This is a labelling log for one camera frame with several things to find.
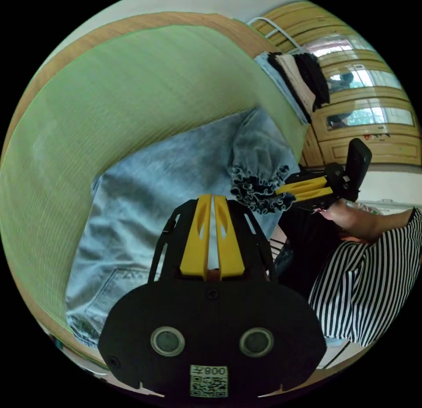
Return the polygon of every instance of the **woven mat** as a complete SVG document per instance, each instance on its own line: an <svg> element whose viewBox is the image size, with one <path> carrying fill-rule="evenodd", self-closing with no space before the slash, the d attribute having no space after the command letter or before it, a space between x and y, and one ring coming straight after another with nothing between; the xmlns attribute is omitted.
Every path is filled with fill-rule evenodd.
<svg viewBox="0 0 422 408"><path fill-rule="evenodd" d="M136 31L67 63L23 114L1 170L3 246L28 294L67 328L63 296L94 176L137 149L256 105L299 158L306 129L251 55L216 30Z"/></svg>

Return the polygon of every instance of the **sticker label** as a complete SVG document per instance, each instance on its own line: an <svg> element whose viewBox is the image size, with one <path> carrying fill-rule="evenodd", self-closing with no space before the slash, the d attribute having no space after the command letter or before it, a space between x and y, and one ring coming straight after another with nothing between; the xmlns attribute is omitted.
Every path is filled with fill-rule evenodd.
<svg viewBox="0 0 422 408"><path fill-rule="evenodd" d="M229 392L227 367L191 365L190 396L224 398Z"/></svg>

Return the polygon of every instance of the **white wall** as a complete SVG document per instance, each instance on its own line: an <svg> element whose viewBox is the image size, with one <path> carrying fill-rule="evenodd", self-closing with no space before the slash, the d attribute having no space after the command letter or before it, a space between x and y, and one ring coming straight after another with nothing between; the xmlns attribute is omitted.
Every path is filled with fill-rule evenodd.
<svg viewBox="0 0 422 408"><path fill-rule="evenodd" d="M162 11L184 11L195 13L218 13L230 18L248 22L283 4L300 0L121 0L91 17L72 32L48 56L44 65L59 51L92 30L137 14Z"/></svg>
<svg viewBox="0 0 422 408"><path fill-rule="evenodd" d="M422 206L422 174L369 171L362 183L359 201Z"/></svg>

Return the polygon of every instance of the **clothes pile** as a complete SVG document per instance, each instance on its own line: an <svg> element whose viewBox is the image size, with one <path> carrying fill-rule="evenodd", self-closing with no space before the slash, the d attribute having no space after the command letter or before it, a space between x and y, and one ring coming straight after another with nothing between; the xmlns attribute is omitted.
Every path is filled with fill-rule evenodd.
<svg viewBox="0 0 422 408"><path fill-rule="evenodd" d="M264 52L255 61L271 77L304 124L310 124L312 114L330 103L327 80L315 55Z"/></svg>

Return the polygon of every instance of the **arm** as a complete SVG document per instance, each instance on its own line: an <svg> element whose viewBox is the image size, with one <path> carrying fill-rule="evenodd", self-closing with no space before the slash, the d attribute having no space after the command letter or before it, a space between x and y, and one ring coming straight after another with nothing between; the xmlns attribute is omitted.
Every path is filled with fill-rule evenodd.
<svg viewBox="0 0 422 408"><path fill-rule="evenodd" d="M332 220L351 236L365 241L375 241L384 232L404 228L409 222L413 209L394 215L372 215L347 206L342 200L334 203L322 216Z"/></svg>

